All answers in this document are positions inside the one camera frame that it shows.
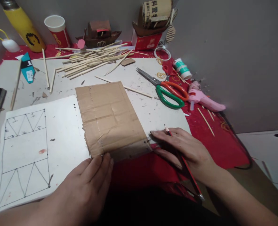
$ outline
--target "yellow bottle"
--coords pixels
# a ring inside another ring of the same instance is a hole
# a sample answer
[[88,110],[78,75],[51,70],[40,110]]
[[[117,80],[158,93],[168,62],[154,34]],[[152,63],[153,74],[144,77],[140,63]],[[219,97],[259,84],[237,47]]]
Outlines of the yellow bottle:
[[0,0],[12,26],[33,52],[42,52],[46,45],[26,13],[14,0]]

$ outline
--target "drawing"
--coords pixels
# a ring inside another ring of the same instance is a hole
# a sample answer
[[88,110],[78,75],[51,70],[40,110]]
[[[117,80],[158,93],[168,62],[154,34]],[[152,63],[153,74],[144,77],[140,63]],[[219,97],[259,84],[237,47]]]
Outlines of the drawing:
[[1,170],[0,208],[50,188],[45,109],[6,120]]

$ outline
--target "white cabinet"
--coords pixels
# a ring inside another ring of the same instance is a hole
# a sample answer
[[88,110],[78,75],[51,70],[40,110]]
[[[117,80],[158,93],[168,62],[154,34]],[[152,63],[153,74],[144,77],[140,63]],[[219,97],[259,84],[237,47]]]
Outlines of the white cabinet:
[[268,178],[264,163],[270,172],[272,182],[278,189],[278,131],[237,134],[248,149],[251,157]]

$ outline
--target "pencil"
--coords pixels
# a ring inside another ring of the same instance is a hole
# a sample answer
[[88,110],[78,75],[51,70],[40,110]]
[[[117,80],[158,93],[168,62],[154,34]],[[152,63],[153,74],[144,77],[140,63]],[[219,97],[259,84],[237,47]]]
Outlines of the pencil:
[[[169,135],[169,136],[172,136],[172,133],[171,133],[170,130],[166,127],[165,124],[164,124],[164,126],[165,126],[165,130],[166,130],[166,132],[168,133],[168,135]],[[204,199],[204,197],[203,197],[203,195],[202,195],[202,192],[201,192],[201,190],[200,190],[198,184],[196,183],[196,180],[194,179],[194,177],[193,177],[193,175],[192,175],[192,173],[191,173],[191,171],[190,171],[190,169],[189,169],[189,166],[188,166],[186,160],[184,159],[184,157],[180,154],[180,152],[179,152],[178,150],[177,150],[177,155],[178,155],[179,161],[180,161],[180,162],[181,162],[181,161],[183,162],[183,164],[182,164],[182,163],[181,163],[181,164],[186,166],[186,168],[187,168],[187,170],[188,170],[188,172],[189,172],[189,174],[190,174],[190,177],[191,177],[191,179],[192,179],[192,182],[195,184],[195,186],[193,186],[194,189],[195,189],[195,192],[198,193],[198,196],[200,197],[200,199],[201,199],[202,201],[205,201],[205,199]]]

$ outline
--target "hand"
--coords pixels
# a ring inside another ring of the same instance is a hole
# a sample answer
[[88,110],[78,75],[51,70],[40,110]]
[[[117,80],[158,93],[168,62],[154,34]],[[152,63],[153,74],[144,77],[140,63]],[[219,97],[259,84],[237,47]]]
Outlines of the hand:
[[[203,184],[210,185],[222,168],[215,164],[206,147],[188,132],[181,128],[169,128],[169,130],[172,136],[167,135],[165,130],[151,131],[151,134],[179,150],[187,160],[193,176]],[[154,152],[182,169],[180,161],[172,153],[163,149],[157,149]]]
[[79,225],[96,221],[104,207],[111,182],[113,159],[84,160],[54,191],[39,203],[40,225]]

